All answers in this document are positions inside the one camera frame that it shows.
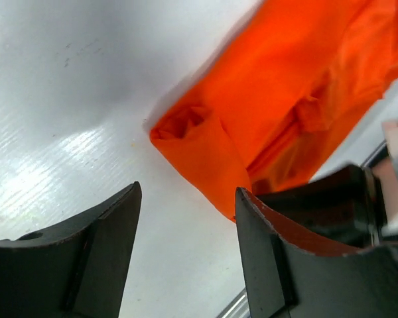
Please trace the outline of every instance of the screw hole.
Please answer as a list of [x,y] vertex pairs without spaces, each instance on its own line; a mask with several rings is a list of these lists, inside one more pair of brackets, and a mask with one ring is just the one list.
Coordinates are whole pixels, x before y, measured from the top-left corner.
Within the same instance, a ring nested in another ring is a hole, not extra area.
[[24,235],[19,240],[33,240],[33,239],[38,239],[39,237],[42,237],[41,232],[32,232]]

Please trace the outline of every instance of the white surface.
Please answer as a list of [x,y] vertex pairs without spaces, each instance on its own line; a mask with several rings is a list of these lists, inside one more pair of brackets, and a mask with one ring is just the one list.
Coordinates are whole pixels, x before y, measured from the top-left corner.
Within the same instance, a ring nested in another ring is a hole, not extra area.
[[[139,180],[121,317],[215,317],[244,286],[235,226],[146,131],[256,2],[0,0],[0,239],[57,223]],[[365,146],[346,141],[324,169],[371,152],[379,125],[375,136],[364,129],[398,117],[397,95],[359,126]]]

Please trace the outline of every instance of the fabric fold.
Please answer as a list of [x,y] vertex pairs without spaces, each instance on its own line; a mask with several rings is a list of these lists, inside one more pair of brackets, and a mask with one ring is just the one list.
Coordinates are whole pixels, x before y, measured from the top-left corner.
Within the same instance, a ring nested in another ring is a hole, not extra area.
[[398,0],[267,0],[152,143],[226,217],[307,182],[398,78]]

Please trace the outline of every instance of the orange cloth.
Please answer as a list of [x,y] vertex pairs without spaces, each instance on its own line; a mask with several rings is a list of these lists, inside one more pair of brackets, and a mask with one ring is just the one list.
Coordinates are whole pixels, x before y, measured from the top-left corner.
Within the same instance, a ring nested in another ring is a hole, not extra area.
[[267,0],[151,131],[226,217],[306,183],[398,78],[398,0]]

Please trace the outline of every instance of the black plastic part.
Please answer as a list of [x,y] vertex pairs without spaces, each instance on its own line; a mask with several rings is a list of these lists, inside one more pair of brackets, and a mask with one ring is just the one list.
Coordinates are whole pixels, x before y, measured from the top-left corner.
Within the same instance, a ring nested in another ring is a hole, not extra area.
[[[339,243],[268,208],[245,189],[236,193],[236,216],[253,318],[398,317],[398,243],[365,249]],[[290,306],[281,297],[275,238],[282,242],[297,299]]]
[[136,182],[61,223],[0,240],[0,317],[118,317],[140,204]]
[[[379,180],[370,177],[375,187],[379,187]],[[375,197],[371,198],[368,178],[364,170],[350,164],[321,180],[258,198],[315,233],[364,246],[373,227],[378,226],[374,216],[378,213],[374,209]]]
[[236,223],[251,316],[268,318],[285,311],[296,303],[296,296],[279,238],[251,217],[240,200]]

